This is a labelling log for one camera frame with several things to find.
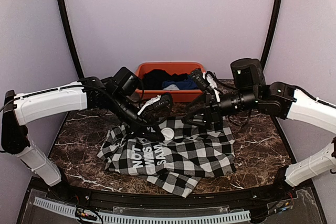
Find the black white plaid shirt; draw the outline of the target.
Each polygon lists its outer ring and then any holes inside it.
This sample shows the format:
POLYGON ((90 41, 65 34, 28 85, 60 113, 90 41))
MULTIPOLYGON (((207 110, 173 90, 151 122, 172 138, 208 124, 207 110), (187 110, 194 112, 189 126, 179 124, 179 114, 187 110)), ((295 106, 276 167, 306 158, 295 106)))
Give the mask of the black white plaid shirt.
POLYGON ((151 142, 131 137, 125 125, 108 130, 97 157, 105 170, 138 176, 168 193, 186 198, 202 178, 222 177, 236 171, 235 142, 226 119, 210 129, 183 124, 180 116, 159 126, 174 137, 151 142))

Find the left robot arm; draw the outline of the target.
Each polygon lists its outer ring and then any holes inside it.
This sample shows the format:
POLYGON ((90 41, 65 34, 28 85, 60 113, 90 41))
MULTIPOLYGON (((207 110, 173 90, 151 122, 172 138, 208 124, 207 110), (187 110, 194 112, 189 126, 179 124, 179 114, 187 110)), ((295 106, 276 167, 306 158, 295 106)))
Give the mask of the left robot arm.
POLYGON ((33 93, 7 91, 1 108, 1 147, 4 153, 18 157, 44 182, 53 187, 63 201, 74 197, 74 189, 65 182, 60 169, 29 139, 27 124, 59 113, 86 109, 107 109, 129 127, 136 137, 162 141, 158 122, 144 108, 129 100, 140 79, 122 67, 113 77, 102 80, 83 78, 70 84, 33 93))

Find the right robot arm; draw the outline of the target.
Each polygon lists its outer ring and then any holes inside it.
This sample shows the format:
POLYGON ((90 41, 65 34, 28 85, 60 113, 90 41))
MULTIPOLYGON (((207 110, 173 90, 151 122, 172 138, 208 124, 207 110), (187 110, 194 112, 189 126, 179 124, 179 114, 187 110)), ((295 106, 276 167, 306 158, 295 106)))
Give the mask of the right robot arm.
MULTIPOLYGON (((204 103, 183 117, 184 124, 210 128, 212 123, 222 122, 223 117, 238 114, 241 111, 257 110, 283 120, 305 122, 335 134, 335 105, 313 97, 299 86, 283 82, 267 85, 258 59, 243 58, 230 64, 234 85, 227 87, 234 92, 216 95, 207 75, 195 69, 191 76, 205 95, 204 103), (201 121, 195 121, 196 115, 202 115, 201 121)), ((288 187, 296 187, 302 182, 335 168, 335 138, 321 151, 296 164, 278 170, 274 184, 268 188, 273 200, 287 193, 288 187)))

